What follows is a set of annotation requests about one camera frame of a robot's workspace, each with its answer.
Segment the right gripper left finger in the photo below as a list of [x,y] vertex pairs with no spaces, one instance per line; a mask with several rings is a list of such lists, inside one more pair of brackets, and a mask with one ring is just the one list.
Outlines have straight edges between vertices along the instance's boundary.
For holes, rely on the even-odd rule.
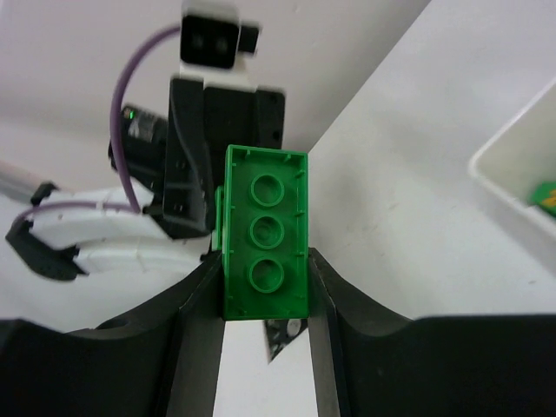
[[225,324],[213,253],[159,295],[69,333],[1,323],[4,416],[210,416]]

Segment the green rectangular lego brick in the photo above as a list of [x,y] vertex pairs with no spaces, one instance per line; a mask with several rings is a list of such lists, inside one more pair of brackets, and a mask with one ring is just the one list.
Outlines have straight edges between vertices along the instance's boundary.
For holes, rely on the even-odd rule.
[[229,146],[215,202],[223,318],[307,318],[308,155]]

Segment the white three-compartment container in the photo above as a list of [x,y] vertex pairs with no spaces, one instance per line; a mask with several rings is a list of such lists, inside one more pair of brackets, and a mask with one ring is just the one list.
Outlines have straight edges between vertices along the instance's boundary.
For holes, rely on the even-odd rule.
[[555,217],[533,203],[555,181],[554,80],[477,150],[468,173],[491,219],[554,274]]

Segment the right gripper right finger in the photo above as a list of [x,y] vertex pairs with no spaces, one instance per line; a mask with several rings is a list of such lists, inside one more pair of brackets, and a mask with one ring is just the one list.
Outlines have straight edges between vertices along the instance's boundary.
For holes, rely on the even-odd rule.
[[411,320],[308,257],[308,332],[321,416],[552,416],[555,318]]

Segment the purple round flower lego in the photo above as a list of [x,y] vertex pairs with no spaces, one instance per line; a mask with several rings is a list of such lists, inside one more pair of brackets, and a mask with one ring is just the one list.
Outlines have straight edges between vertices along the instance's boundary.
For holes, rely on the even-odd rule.
[[556,216],[556,181],[555,179],[537,182],[528,196],[528,202],[541,209],[551,217]]

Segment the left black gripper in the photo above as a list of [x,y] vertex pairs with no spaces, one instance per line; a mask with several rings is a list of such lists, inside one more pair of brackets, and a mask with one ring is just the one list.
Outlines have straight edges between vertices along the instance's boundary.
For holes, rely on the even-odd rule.
[[162,189],[162,227],[173,239],[215,228],[215,190],[231,145],[279,149],[286,96],[278,89],[231,89],[173,78]]

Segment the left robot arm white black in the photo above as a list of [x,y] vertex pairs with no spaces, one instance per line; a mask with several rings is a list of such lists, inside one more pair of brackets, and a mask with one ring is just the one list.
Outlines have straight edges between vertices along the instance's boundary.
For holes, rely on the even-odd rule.
[[160,116],[122,107],[122,152],[139,204],[133,213],[123,189],[64,193],[41,184],[30,211],[13,221],[5,238],[33,272],[73,281],[100,270],[89,261],[100,242],[144,238],[162,245],[202,238],[215,229],[215,190],[224,181],[230,145],[279,149],[285,94],[278,89],[204,85],[174,78],[169,112]]

